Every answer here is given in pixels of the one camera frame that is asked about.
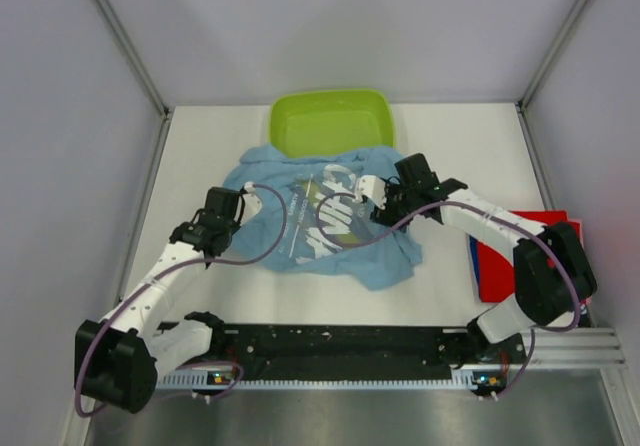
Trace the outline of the light blue t shirt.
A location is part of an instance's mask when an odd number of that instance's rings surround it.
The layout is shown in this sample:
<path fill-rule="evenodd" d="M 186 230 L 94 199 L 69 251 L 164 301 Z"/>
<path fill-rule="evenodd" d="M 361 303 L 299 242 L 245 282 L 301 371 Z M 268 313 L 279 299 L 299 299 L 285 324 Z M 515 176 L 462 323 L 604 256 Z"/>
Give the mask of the light blue t shirt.
<path fill-rule="evenodd" d="M 248 259 L 266 253 L 262 263 L 272 271 L 349 275 L 372 291 L 411 278 L 423 262 L 421 246 L 401 231 L 381 239 L 372 204 L 350 197 L 364 175 L 394 177 L 400 158 L 387 146 L 297 159 L 270 144 L 249 149 L 223 185 L 269 189 L 259 194 L 260 213 L 235 233 L 233 249 Z M 275 249 L 267 253 L 269 246 Z"/>

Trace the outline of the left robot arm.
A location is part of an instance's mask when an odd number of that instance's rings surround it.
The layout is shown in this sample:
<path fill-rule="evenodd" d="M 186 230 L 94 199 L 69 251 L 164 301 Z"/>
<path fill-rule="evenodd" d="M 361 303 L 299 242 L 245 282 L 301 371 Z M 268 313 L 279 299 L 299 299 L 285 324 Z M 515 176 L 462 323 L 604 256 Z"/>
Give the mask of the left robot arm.
<path fill-rule="evenodd" d="M 74 406 L 85 397 L 100 406 L 137 413 L 157 383 L 191 358 L 216 362 L 226 353 L 225 336 L 214 330 L 215 316 L 193 313 L 165 338 L 156 331 L 188 286 L 231 245 L 234 234 L 262 203 L 255 187 L 209 189 L 194 217 L 171 233 L 160 257 L 138 285 L 99 321 L 84 321 L 75 336 Z"/>

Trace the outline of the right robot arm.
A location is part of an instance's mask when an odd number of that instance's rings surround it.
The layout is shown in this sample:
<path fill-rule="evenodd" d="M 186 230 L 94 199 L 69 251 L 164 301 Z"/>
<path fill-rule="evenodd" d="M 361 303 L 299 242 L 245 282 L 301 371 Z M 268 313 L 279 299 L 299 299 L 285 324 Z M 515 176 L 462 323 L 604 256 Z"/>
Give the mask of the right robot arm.
<path fill-rule="evenodd" d="M 568 222 L 548 225 L 494 205 L 454 178 L 440 180 L 426 157 L 417 153 L 395 164 L 397 178 L 361 177 L 356 196 L 370 200 L 373 222 L 401 229 L 415 217 L 456 228 L 500 255 L 512 268 L 514 291 L 471 320 L 467 350 L 487 362 L 505 340 L 533 327 L 553 329 L 570 313 L 577 326 L 581 305 L 597 290 L 597 281 L 579 234 Z"/>

